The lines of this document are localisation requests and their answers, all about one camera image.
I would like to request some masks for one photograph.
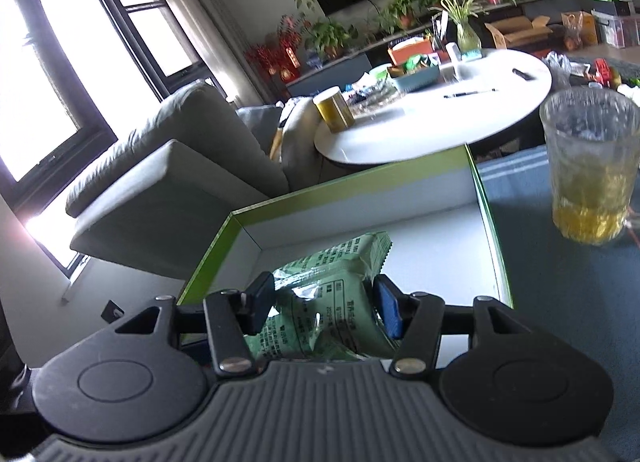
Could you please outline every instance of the glass vase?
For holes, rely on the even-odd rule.
[[[468,53],[478,53],[482,48],[478,34],[471,28],[468,21],[458,23],[458,48],[463,56]]]

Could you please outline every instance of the transparent storage bin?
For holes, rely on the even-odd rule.
[[[600,41],[616,48],[636,47],[640,44],[638,28],[640,15],[611,16],[591,11],[598,26]]]

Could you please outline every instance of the round white table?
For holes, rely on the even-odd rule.
[[[551,89],[542,61],[516,50],[484,50],[470,63],[441,66],[446,82],[409,93],[393,104],[361,117],[341,133],[321,123],[316,149],[343,164],[383,164],[478,142],[524,119]],[[517,68],[532,76],[524,80]],[[462,92],[497,92],[445,98]]]

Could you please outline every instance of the beige curtain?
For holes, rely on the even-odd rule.
[[[248,44],[221,0],[166,1],[193,46],[237,106],[259,106],[273,101],[271,92],[245,60],[243,53]]]

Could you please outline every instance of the white stripe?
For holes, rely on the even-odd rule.
[[[480,178],[482,179],[482,182],[486,182],[487,180],[493,180],[494,178],[500,178],[507,175],[511,175],[513,173],[520,173],[522,171],[526,171],[527,169],[533,169],[540,166],[544,166],[548,163],[549,163],[548,160],[542,160],[540,162],[535,162],[535,164],[529,164],[526,166],[517,167],[516,169],[510,169],[509,171],[500,171],[499,173],[494,173],[493,175],[487,175],[487,176],[480,175]]]
[[[478,164],[478,171],[483,173],[485,171],[492,171],[493,169],[501,169],[503,167],[510,166],[511,164],[517,164],[519,162],[526,162],[527,160],[532,160],[536,158],[540,158],[546,155],[546,150],[539,151],[538,153],[532,153],[531,155],[527,155],[526,157],[518,157],[513,160],[508,160],[506,162],[502,162],[501,164],[487,165],[487,167],[482,167],[482,164]]]

